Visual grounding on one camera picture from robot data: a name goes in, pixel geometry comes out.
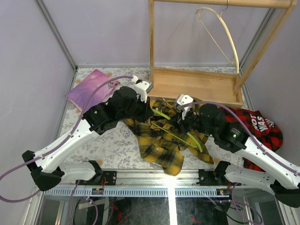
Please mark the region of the yellow plaid shirt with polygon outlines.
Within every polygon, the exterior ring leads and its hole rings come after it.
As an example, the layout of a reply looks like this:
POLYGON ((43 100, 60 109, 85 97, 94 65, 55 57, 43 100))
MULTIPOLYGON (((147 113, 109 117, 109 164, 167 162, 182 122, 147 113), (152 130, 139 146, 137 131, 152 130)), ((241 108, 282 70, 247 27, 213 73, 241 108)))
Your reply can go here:
MULTIPOLYGON (((163 131, 152 128, 151 118, 146 122, 128 119, 124 123, 137 137, 140 155, 145 161, 160 165, 166 174, 178 175, 184 163, 184 156, 180 152, 187 148, 179 148, 176 143, 166 139, 167 135, 163 131)), ((208 150, 203 154, 191 153, 207 164, 214 164, 208 150)))

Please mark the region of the red black plaid shirt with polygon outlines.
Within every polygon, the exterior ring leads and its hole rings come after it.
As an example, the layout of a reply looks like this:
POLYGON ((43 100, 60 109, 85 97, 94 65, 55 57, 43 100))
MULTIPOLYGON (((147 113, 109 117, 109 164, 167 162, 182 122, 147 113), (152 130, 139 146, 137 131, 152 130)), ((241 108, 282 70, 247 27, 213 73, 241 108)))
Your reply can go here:
POLYGON ((230 110, 239 117, 252 135, 273 152, 283 145, 281 129, 274 122, 265 118, 260 111, 234 108, 230 110))

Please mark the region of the green clothes hanger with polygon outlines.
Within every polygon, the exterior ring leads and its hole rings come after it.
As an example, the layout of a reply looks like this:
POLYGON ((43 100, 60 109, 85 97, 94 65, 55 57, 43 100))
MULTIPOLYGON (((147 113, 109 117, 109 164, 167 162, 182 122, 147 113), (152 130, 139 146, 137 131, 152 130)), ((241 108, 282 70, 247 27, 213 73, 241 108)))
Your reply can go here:
POLYGON ((207 151, 205 147, 207 138, 204 135, 193 130, 184 132, 180 129, 177 119, 181 115, 175 108, 173 100, 164 100, 158 97, 150 101, 150 106, 154 113, 150 125, 152 128, 163 131, 167 135, 167 140, 176 143, 179 148, 189 148, 196 154, 203 154, 207 151))

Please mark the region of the cream clothes hanger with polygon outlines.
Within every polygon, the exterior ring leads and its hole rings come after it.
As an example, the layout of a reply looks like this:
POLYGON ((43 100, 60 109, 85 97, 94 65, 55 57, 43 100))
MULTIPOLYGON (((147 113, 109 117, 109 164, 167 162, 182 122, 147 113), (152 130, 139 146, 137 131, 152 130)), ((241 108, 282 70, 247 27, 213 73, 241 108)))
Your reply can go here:
POLYGON ((235 69, 235 73, 239 74, 240 60, 238 51, 230 29, 223 18, 224 12, 227 9, 228 6, 225 6, 223 9, 217 11, 212 7, 202 6, 196 10, 195 15, 202 25, 203 30, 207 32, 212 42, 216 45, 220 54, 235 69))

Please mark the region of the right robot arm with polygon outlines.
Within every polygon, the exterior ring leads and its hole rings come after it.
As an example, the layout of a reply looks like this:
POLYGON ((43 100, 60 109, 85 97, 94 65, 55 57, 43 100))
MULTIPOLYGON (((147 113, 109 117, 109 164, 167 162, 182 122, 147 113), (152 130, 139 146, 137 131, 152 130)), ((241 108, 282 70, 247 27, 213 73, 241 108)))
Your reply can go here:
POLYGON ((197 102, 176 102, 181 112, 178 125, 182 131, 194 130, 213 137, 220 148, 246 158, 262 170, 255 171, 220 161, 214 170, 219 185, 241 183, 272 194, 293 208, 300 206, 300 168, 277 155, 252 135, 242 120, 228 107, 200 101, 198 115, 192 106, 197 102))

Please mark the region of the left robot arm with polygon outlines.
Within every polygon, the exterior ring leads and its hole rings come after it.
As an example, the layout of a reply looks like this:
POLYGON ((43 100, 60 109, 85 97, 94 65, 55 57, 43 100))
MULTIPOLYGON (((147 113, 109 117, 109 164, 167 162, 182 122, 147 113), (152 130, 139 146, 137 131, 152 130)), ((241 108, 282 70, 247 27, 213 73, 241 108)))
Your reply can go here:
POLYGON ((28 163, 27 167, 39 190, 47 191, 60 183, 76 181, 88 185, 102 184, 103 171, 95 160, 82 163, 64 163, 64 160, 85 143, 115 128, 120 121, 134 119, 146 122, 153 116, 148 97, 152 88, 152 85, 142 83, 134 88, 121 87, 106 102, 87 110, 74 130, 42 150, 24 152, 22 158, 28 163))

